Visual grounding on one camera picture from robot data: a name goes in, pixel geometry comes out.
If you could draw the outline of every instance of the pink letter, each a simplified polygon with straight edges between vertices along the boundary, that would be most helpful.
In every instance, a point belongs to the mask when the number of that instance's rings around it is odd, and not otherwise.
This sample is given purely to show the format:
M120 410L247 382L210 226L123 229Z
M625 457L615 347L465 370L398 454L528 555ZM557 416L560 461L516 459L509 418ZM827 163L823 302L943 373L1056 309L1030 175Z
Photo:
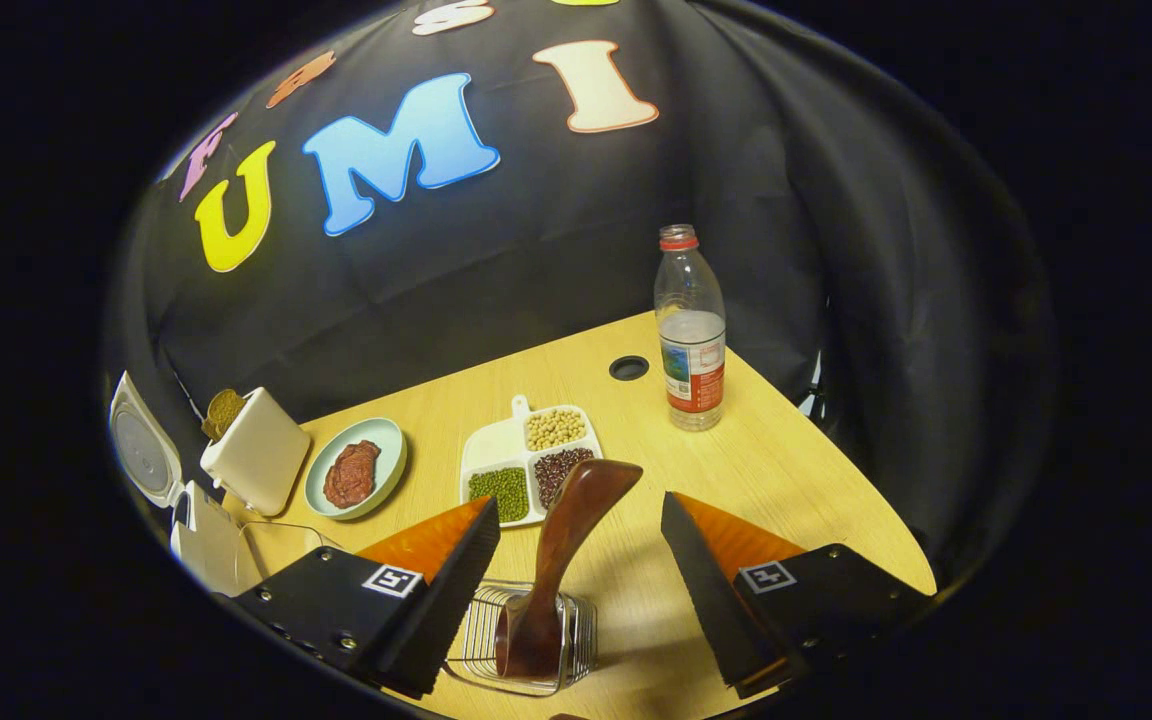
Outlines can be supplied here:
M531 55L538 63L553 65L558 77L563 78L576 106L567 119L573 132L607 132L650 123L660 115L657 106L634 96L621 70L612 63L617 47L607 40L568 41Z
M207 168L207 165L202 164L202 161L211 158L212 152L217 151L217 146L220 145L220 131L229 127L229 123L233 123L237 116L238 113L230 113L228 118L221 120L214 131L207 132L207 137L198 143L198 146L189 154L189 169L184 173L184 188L180 191L177 202L183 200L184 196L189 195L189 191L194 189L195 183L198 182L202 173Z

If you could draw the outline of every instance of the blue letter m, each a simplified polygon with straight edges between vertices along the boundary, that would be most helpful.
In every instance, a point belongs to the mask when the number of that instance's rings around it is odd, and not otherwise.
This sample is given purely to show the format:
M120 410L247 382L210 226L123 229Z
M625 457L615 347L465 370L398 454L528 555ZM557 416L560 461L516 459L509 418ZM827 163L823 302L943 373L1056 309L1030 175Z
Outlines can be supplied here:
M488 172L500 152L483 145L465 108L470 76L453 73L422 82L397 105L389 132L380 132L357 118L341 118L305 141L306 156L316 156L328 196L328 219L323 228L338 236L364 223L376 202L358 195L353 176L364 179L387 200L402 200L412 150L420 147L416 183L444 187Z

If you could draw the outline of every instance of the bottle label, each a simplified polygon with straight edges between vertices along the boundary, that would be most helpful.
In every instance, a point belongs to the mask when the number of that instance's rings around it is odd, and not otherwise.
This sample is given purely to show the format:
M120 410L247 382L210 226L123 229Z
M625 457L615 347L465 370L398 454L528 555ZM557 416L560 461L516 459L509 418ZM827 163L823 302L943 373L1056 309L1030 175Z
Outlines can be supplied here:
M669 406L684 414L704 414L723 401L723 349L727 333L704 342L660 338L660 361Z

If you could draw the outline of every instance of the green bean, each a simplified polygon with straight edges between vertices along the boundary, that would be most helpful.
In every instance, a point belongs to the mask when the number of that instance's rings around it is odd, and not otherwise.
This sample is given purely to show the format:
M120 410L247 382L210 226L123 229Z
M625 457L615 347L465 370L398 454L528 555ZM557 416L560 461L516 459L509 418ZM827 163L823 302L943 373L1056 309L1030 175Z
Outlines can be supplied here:
M497 498L497 511L502 523L526 517L526 470L503 468L470 477L470 500L485 495Z

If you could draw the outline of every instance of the wooden handle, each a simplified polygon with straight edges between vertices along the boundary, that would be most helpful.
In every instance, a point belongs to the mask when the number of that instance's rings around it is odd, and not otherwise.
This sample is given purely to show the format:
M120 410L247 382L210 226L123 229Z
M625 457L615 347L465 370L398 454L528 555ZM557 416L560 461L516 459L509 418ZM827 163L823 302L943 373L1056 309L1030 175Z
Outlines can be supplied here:
M540 528L531 592L507 601L497 621L497 674L502 679L552 679L558 674L562 647L558 585L594 525L641 477L643 468L616 460L585 460L567 473Z

